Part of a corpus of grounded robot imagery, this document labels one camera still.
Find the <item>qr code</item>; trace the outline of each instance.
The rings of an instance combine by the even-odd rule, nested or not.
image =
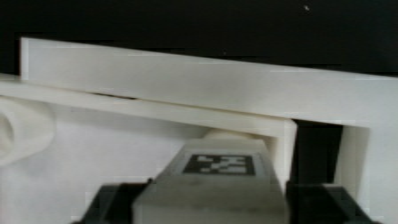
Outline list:
[[[194,154],[184,173],[255,175],[253,157],[246,155]]]

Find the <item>black background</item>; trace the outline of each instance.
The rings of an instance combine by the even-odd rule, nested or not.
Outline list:
[[[22,36],[398,76],[397,0],[2,0],[4,73]]]

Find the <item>white plastic part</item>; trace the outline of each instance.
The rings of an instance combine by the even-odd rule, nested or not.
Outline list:
[[[189,141],[134,203],[134,223],[287,224],[289,217],[264,141]]]
[[[20,82],[0,74],[0,94],[66,106],[155,118],[235,132],[267,136],[278,178],[290,178],[297,124],[290,119],[178,104],[132,100]]]
[[[0,166],[47,149],[54,132],[47,103],[0,96]]]

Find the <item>black sticker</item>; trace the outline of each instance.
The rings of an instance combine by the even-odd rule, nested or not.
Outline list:
[[[194,154],[184,170],[191,174],[255,175],[253,157]]]

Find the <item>white surface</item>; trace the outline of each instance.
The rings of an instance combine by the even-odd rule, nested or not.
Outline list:
[[[0,96],[0,166],[47,149],[54,134],[49,104]]]
[[[70,224],[104,183],[143,182],[162,171],[187,139],[207,128],[52,106],[49,150],[0,168],[0,223]]]
[[[193,162],[203,169],[196,168],[187,173]],[[223,163],[228,168],[244,169],[253,163],[253,175],[248,175],[249,170],[242,171],[246,175],[237,170],[226,174],[228,168],[217,169]],[[207,173],[209,168],[219,173]],[[264,140],[191,140],[136,201],[134,223],[289,224],[287,201],[276,183]]]
[[[287,182],[297,132],[297,125],[290,119],[146,100],[100,96],[24,83],[18,77],[2,74],[0,94],[61,105],[97,109],[98,111],[109,111],[267,136],[278,177],[281,183]]]
[[[397,78],[33,39],[22,55],[36,83],[351,125],[337,182],[372,217],[398,223]]]

